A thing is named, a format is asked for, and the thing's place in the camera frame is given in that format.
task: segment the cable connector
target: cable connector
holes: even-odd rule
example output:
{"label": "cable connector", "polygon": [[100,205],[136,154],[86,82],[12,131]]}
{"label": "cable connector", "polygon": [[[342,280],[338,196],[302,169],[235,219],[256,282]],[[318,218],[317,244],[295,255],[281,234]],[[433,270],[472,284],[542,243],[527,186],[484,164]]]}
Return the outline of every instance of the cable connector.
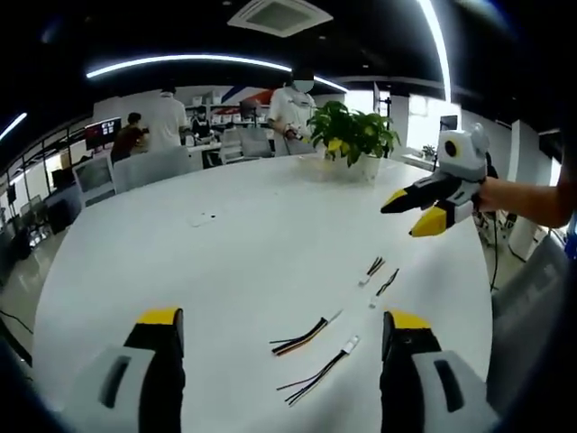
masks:
{"label": "cable connector", "polygon": [[361,341],[361,338],[359,336],[354,336],[353,338],[351,338],[347,342],[347,344],[344,345],[343,352],[349,355],[353,351],[353,349],[359,344],[359,341]]}

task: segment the ceiling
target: ceiling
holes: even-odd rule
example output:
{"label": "ceiling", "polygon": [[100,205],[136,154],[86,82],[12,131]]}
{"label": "ceiling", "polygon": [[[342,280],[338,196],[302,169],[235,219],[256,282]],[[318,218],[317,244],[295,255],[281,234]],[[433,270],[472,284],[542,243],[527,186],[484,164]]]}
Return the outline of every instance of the ceiling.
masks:
{"label": "ceiling", "polygon": [[[465,109],[506,123],[521,117],[539,131],[556,127],[547,92],[536,102],[548,82],[538,68],[543,64],[536,61],[540,54],[529,49],[538,46],[545,53],[542,59],[547,58],[547,40],[553,33],[544,32],[540,19],[546,15],[541,6],[546,2],[522,2],[522,8],[513,1],[498,2],[507,22],[505,30],[474,12],[471,2],[475,3],[433,1],[453,84],[477,95],[453,93],[454,99]],[[87,71],[116,61],[210,52],[289,66],[304,61],[325,78],[371,75],[442,82],[435,44],[416,0],[309,0],[331,14],[333,21],[284,39],[227,26],[246,3],[210,0],[171,7],[166,13],[140,12],[137,7],[126,14],[105,7],[57,14],[34,6],[34,14],[4,14],[0,18],[5,55],[0,69],[0,130],[21,112],[29,115],[0,142],[0,169],[41,135],[89,113],[94,102],[107,97],[158,88],[168,79],[177,86],[273,88],[286,78],[281,71],[198,62],[147,65],[93,81],[86,78]],[[391,90],[443,95],[442,90],[415,85],[393,84]]]}

